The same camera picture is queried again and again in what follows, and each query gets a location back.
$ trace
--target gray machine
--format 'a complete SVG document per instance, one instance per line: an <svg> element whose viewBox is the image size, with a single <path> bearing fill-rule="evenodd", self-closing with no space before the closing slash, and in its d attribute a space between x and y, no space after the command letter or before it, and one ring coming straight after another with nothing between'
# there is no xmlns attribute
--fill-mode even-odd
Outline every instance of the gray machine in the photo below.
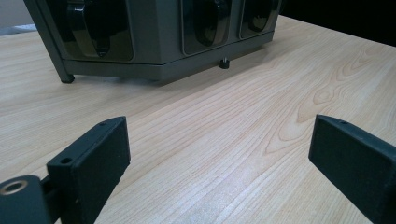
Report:
<svg viewBox="0 0 396 224"><path fill-rule="evenodd" d="M63 83L184 77L273 39L281 0L24 0Z"/></svg>

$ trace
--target wooden table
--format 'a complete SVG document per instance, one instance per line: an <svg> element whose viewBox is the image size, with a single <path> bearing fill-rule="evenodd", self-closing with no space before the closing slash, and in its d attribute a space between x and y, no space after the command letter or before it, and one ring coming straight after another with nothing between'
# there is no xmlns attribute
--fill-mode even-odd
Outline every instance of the wooden table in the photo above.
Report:
<svg viewBox="0 0 396 224"><path fill-rule="evenodd" d="M0 78L0 181L46 176L91 126L127 117L131 165L97 223L370 223L308 161L314 117L396 145L396 48L284 17L230 69L172 83L62 84L37 33L0 37Z"/></svg>

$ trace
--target wood grain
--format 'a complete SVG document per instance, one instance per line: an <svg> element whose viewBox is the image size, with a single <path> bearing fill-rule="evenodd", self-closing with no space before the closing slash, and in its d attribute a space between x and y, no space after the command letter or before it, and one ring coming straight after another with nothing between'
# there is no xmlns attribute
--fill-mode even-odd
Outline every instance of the wood grain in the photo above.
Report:
<svg viewBox="0 0 396 224"><path fill-rule="evenodd" d="M127 117L132 164L97 223L370 223L308 161L314 117L396 145L396 48L284 17L230 69L172 83L62 84L37 33L0 36L0 77L0 180L44 177L91 126Z"/></svg>

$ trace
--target screw hole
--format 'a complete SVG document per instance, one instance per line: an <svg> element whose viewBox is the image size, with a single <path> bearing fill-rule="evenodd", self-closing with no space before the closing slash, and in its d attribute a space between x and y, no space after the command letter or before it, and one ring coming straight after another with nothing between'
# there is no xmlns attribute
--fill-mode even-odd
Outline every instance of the screw hole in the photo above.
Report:
<svg viewBox="0 0 396 224"><path fill-rule="evenodd" d="M26 188L26 186L27 186L26 180L17 180L2 187L0 189L0 194L3 195L13 194Z"/></svg>
<svg viewBox="0 0 396 224"><path fill-rule="evenodd" d="M70 159L70 158L64 158L63 160L61 160L61 164L67 164L67 163L69 163L70 161L72 161L72 159Z"/></svg>

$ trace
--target black wall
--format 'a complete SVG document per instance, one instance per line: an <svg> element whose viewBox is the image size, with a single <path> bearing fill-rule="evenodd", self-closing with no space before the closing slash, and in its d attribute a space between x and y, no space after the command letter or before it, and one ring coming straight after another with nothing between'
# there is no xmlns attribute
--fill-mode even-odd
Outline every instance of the black wall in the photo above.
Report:
<svg viewBox="0 0 396 224"><path fill-rule="evenodd" d="M287 0L281 14L396 47L396 0Z"/></svg>

